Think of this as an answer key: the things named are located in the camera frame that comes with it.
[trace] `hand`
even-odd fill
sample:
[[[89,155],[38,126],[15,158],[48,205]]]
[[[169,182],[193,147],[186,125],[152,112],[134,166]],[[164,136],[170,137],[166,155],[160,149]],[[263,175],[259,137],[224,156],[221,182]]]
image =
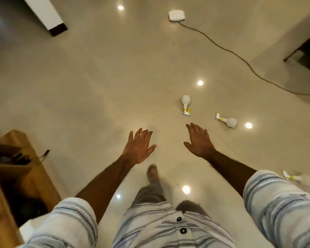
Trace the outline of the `hand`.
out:
[[[191,143],[184,142],[186,148],[194,155],[206,159],[215,150],[214,145],[210,141],[207,129],[203,130],[200,126],[191,123],[186,124],[188,128]]]
[[[143,131],[142,128],[140,128],[133,138],[133,131],[130,132],[128,143],[126,144],[122,155],[128,158],[131,165],[140,164],[155,150],[157,147],[156,144],[148,148],[152,134],[152,131]]]

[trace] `striped shirt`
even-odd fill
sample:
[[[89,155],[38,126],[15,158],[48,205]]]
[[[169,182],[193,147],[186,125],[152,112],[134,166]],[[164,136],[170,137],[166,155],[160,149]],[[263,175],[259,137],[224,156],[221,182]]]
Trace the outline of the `striped shirt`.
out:
[[[310,248],[310,195],[274,172],[256,172],[244,188],[244,205],[260,232],[277,248]],[[79,198],[61,201],[23,248],[88,248],[97,242],[95,214]],[[142,203],[123,217],[112,248],[236,247],[211,218],[182,214],[168,202]]]

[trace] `shirt sleeve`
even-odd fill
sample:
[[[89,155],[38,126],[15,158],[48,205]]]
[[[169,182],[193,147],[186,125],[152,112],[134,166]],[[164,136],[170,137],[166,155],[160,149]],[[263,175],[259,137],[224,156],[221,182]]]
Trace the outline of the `shirt sleeve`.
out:
[[[97,242],[93,209],[81,198],[70,197],[54,207],[20,248],[91,248]]]
[[[257,228],[276,248],[310,248],[310,195],[272,171],[246,183],[244,205]]]

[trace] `shirt button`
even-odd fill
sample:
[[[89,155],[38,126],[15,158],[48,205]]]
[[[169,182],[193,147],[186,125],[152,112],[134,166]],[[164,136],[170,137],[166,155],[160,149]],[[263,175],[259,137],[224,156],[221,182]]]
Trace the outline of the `shirt button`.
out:
[[[181,229],[180,229],[180,233],[181,233],[181,234],[185,234],[185,233],[187,233],[186,228],[181,228]]]

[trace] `pant leg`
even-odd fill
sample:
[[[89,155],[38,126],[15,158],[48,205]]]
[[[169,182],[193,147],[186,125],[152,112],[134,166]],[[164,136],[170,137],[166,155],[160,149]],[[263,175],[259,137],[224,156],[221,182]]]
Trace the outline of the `pant leg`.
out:
[[[159,181],[142,187],[133,200],[131,207],[141,203],[160,203],[166,201]]]
[[[184,200],[176,207],[176,211],[185,213],[186,211],[196,212],[203,216],[209,217],[205,210],[199,205],[189,200]]]

